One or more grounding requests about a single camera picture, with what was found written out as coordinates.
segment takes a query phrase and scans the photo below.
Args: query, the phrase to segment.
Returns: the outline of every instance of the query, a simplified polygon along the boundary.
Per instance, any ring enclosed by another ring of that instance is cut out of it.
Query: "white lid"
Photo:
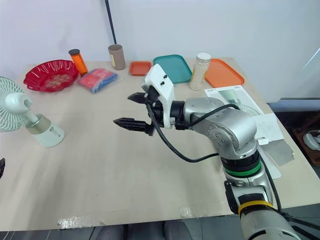
[[[211,55],[206,52],[199,52],[196,57],[201,60],[210,60],[211,59]]]

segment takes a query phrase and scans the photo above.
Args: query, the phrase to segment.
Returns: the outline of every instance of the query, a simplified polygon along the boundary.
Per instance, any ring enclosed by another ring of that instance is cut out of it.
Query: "cardboard tube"
[[[113,44],[108,47],[112,66],[115,70],[122,70],[126,67],[124,49],[119,44]]]

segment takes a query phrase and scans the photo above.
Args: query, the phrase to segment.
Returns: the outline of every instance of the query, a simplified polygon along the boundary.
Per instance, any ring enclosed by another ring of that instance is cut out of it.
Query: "orange container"
[[[74,65],[76,69],[79,71],[81,77],[88,73],[87,66],[80,54],[79,49],[71,49],[69,51],[69,54],[71,55],[71,58],[74,62]]]
[[[242,85],[245,79],[224,61],[211,59],[205,80],[214,88]]]
[[[129,73],[132,76],[145,76],[150,68],[152,63],[149,61],[132,61],[129,67]]]

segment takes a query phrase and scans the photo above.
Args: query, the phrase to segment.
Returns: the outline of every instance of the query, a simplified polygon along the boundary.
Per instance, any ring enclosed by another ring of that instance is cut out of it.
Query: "green ring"
[[[249,176],[249,175],[255,174],[256,172],[258,172],[260,170],[260,168],[261,168],[261,161],[259,161],[257,166],[255,166],[254,168],[252,168],[251,170],[248,170],[248,171],[231,171],[226,168],[224,168],[224,169],[228,174],[231,174],[234,176],[239,176],[239,177],[244,177],[244,176]]]

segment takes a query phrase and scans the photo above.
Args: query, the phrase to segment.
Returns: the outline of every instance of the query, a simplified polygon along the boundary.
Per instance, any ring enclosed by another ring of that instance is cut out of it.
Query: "orange cup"
[[[88,73],[88,69],[87,66],[80,54],[80,50],[79,49],[71,49],[69,51],[69,54],[71,55],[72,61],[76,67],[76,69],[78,69],[81,77],[85,74]]]

